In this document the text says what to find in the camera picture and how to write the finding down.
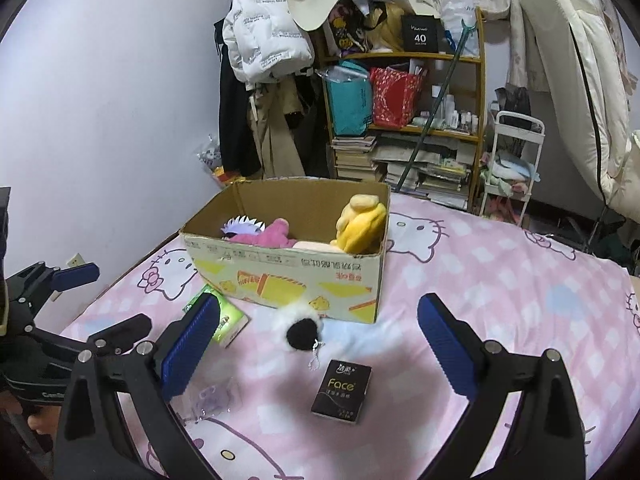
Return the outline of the person left hand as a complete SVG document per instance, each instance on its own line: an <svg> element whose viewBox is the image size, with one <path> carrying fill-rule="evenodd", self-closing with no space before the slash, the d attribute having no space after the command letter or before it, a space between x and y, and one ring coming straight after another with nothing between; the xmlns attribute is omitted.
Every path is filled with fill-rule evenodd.
<svg viewBox="0 0 640 480"><path fill-rule="evenodd" d="M0 396L0 408L10 414L23 414L23 407L17 398L14 398L9 391L2 391ZM58 421L60 420L61 408L56 405L40 406L35 414L27 417L27 426L37 434L46 434L54 437L58 431Z"/></svg>

